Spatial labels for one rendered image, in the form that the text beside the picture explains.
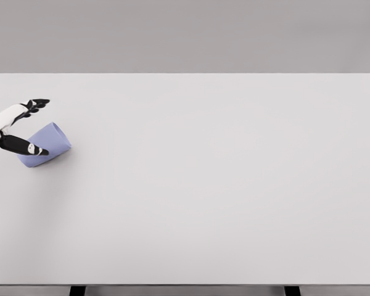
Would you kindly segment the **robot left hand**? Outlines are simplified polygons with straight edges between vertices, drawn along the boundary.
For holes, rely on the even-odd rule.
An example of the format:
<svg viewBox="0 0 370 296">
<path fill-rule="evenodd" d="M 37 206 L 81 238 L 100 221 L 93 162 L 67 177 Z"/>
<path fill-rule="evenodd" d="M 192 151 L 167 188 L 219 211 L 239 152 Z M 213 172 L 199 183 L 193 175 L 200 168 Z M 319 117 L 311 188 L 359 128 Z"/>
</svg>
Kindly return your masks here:
<svg viewBox="0 0 370 296">
<path fill-rule="evenodd" d="M 11 105 L 0 112 L 0 148 L 19 155 L 47 156 L 50 152 L 36 144 L 9 133 L 19 120 L 30 118 L 50 103 L 50 99 L 30 99 L 26 102 Z"/>
</svg>

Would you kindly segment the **light purple cup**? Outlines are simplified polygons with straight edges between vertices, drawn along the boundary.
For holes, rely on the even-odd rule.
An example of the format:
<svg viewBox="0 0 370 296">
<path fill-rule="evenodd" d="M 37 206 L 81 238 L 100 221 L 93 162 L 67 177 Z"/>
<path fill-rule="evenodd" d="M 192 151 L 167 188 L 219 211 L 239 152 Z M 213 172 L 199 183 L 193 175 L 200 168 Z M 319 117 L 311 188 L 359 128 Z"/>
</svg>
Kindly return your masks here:
<svg viewBox="0 0 370 296">
<path fill-rule="evenodd" d="M 51 122 L 41 128 L 28 141 L 49 151 L 49 155 L 17 155 L 17 158 L 28 168 L 37 167 L 62 155 L 72 148 L 64 132 Z"/>
</svg>

